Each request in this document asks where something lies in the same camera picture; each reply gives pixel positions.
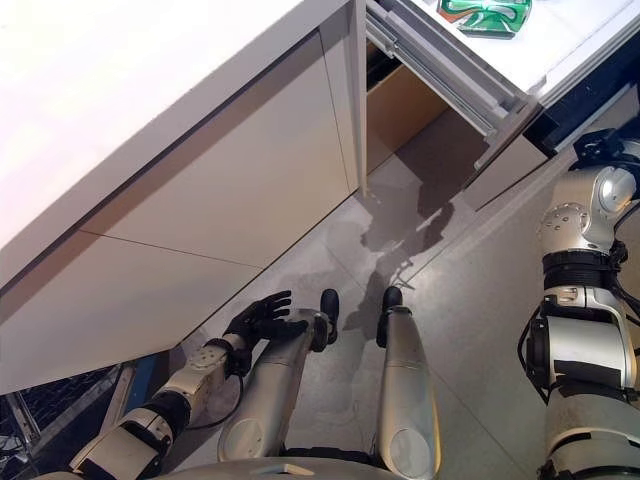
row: gray tile floor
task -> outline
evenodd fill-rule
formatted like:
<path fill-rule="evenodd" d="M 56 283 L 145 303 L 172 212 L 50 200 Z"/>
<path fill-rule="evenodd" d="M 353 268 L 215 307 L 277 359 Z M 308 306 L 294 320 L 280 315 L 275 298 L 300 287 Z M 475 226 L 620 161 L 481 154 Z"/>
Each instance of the gray tile floor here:
<path fill-rule="evenodd" d="M 335 288 L 342 331 L 336 344 L 307 359 L 287 445 L 369 450 L 384 360 L 375 344 L 379 303 L 384 288 L 398 284 L 434 373 L 439 478 L 536 478 L 544 457 L 544 405 L 515 348 L 542 293 L 536 228 L 563 165 L 540 169 L 474 212 L 459 190 L 483 148 L 462 119 L 445 112 L 372 173 L 369 197 L 344 202 L 184 349 L 220 335 L 252 300 L 291 289 L 295 305 L 317 307 L 322 290 Z M 622 238 L 640 251 L 636 220 Z M 632 264 L 622 279 L 628 288 L 640 285 Z M 223 404 L 233 401 L 235 389 L 225 387 Z M 212 404 L 212 418 L 219 404 Z M 215 461 L 218 434 L 186 434 L 168 467 Z"/>

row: black cable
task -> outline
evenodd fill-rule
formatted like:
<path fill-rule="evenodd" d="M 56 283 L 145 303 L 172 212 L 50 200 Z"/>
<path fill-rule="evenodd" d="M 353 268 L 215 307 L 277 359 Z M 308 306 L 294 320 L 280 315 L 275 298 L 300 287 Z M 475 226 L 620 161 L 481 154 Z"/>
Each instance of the black cable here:
<path fill-rule="evenodd" d="M 633 323 L 636 327 L 640 327 L 640 320 L 633 318 L 631 315 L 627 315 L 627 320 Z"/>
<path fill-rule="evenodd" d="M 240 403 L 242 402 L 242 397 L 244 396 L 244 380 L 242 380 L 242 377 L 240 375 L 236 375 L 238 377 L 238 383 L 240 385 L 240 392 L 238 393 L 238 400 L 236 400 L 236 404 L 233 407 L 233 409 L 227 413 L 224 417 L 222 417 L 220 420 L 216 420 L 215 422 L 211 422 L 211 423 L 205 423 L 204 425 L 198 425 L 197 427 L 189 427 L 187 428 L 187 430 L 204 430 L 206 428 L 213 428 L 213 427 L 217 427 L 218 425 L 223 424 L 224 422 L 226 422 L 227 420 L 229 420 L 229 418 L 231 417 L 231 415 L 233 415 L 234 413 L 236 413 L 236 410 L 238 410 L 238 407 L 240 407 Z"/>
<path fill-rule="evenodd" d="M 529 372 L 527 370 L 527 364 L 524 360 L 524 356 L 522 355 L 522 347 L 524 346 L 524 342 L 527 338 L 527 334 L 529 333 L 529 330 L 531 329 L 531 322 L 538 316 L 538 313 L 540 312 L 540 306 L 538 306 L 535 311 L 533 312 L 533 315 L 531 315 L 531 318 L 529 319 L 529 321 L 527 322 L 527 324 L 524 326 L 524 330 L 522 330 L 522 333 L 520 334 L 520 338 L 518 339 L 518 360 L 520 360 L 520 365 L 522 365 L 522 369 L 524 370 L 525 375 L 527 375 L 527 378 L 529 378 Z M 545 403 L 545 405 L 549 404 L 549 394 L 546 394 L 542 388 L 533 385 L 533 388 L 536 389 L 536 392 L 538 392 L 538 395 L 540 395 L 540 398 L 542 399 L 542 401 Z"/>

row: open drawer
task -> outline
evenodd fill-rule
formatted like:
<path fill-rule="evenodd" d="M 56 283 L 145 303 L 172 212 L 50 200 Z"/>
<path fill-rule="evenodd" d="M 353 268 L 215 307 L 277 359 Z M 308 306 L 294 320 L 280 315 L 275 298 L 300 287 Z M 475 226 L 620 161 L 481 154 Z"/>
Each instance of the open drawer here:
<path fill-rule="evenodd" d="M 367 35 L 473 125 L 494 157 L 640 27 L 640 0 L 534 0 L 512 39 L 467 36 L 437 0 L 367 0 Z"/>
<path fill-rule="evenodd" d="M 367 36 L 397 57 L 492 144 L 532 98 L 411 1 L 367 0 Z"/>

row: cabinet panel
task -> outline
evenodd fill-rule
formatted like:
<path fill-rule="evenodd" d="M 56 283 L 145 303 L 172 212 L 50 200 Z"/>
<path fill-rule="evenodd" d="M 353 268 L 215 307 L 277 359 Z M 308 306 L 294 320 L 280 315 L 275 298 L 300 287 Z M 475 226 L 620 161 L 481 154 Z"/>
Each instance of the cabinet panel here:
<path fill-rule="evenodd" d="M 319 35 L 84 227 L 264 267 L 349 194 Z"/>
<path fill-rule="evenodd" d="M 78 232 L 0 302 L 0 394 L 174 346 L 259 273 Z"/>

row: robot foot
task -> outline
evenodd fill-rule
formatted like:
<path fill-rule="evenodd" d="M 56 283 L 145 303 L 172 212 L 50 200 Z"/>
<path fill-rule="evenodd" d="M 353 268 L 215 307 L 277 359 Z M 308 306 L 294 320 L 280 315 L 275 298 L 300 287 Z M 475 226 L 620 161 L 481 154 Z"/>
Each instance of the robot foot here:
<path fill-rule="evenodd" d="M 382 311 L 378 320 L 376 343 L 381 348 L 387 347 L 387 325 L 389 324 L 389 309 L 402 305 L 402 291 L 398 287 L 387 287 L 382 296 Z"/>

